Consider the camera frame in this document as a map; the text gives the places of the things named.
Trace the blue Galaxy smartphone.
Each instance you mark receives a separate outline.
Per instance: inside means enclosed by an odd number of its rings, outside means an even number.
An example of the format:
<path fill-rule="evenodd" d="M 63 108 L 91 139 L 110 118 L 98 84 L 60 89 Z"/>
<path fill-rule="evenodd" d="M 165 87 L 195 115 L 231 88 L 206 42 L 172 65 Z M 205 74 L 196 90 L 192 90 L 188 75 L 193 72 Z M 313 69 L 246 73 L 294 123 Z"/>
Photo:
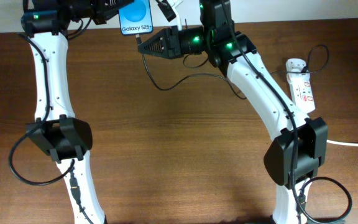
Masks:
<path fill-rule="evenodd" d="M 149 0 L 135 0 L 119 10 L 122 35 L 150 34 L 154 30 Z"/>

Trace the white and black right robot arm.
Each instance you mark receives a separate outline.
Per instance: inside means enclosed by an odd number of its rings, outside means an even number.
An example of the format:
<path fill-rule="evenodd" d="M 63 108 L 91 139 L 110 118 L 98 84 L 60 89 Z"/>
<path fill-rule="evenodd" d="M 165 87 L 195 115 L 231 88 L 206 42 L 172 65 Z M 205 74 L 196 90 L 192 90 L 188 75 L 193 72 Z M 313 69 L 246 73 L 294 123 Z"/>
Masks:
<path fill-rule="evenodd" d="M 276 185 L 272 223 L 315 223 L 306 211 L 310 185 L 326 158 L 328 127 L 311 119 L 278 86 L 255 45 L 234 28 L 229 1 L 201 1 L 201 26 L 162 29 L 138 50 L 146 56 L 176 59 L 208 55 L 209 62 L 235 84 L 260 116 L 271 138 L 264 166 Z"/>

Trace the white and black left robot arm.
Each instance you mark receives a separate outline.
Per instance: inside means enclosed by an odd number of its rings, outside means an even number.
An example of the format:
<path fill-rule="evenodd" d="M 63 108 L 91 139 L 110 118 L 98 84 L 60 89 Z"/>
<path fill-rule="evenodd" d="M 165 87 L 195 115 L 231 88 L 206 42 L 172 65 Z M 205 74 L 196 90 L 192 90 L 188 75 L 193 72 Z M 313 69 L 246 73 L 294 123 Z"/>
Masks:
<path fill-rule="evenodd" d="M 71 40 L 86 29 L 68 33 L 71 22 L 84 19 L 105 24 L 128 6 L 130 1 L 23 1 L 21 18 L 26 40 L 35 64 L 37 105 L 33 123 L 27 124 L 29 138 L 60 171 L 52 180 L 34 182 L 13 174 L 22 182 L 44 186 L 63 180 L 70 198 L 75 223 L 106 223 L 91 174 L 93 146 L 91 127 L 75 117 L 67 80 L 67 52 Z"/>

